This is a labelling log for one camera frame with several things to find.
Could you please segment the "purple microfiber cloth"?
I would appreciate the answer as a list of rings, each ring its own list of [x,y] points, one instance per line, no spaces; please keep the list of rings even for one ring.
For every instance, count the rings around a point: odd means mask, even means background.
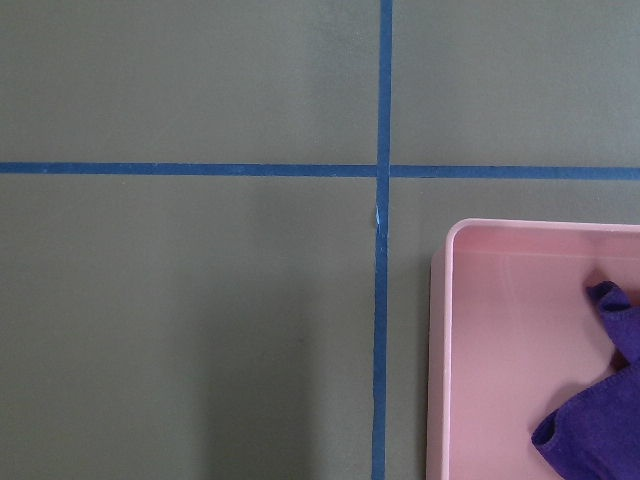
[[[639,308],[615,283],[587,289],[626,366],[551,412],[532,445],[563,479],[639,477]]]

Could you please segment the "pink plastic tray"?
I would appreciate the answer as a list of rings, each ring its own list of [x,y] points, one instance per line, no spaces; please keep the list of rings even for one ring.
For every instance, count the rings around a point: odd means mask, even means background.
[[[618,364],[587,296],[639,299],[635,225],[465,219],[432,257],[426,475],[552,479],[541,420]]]

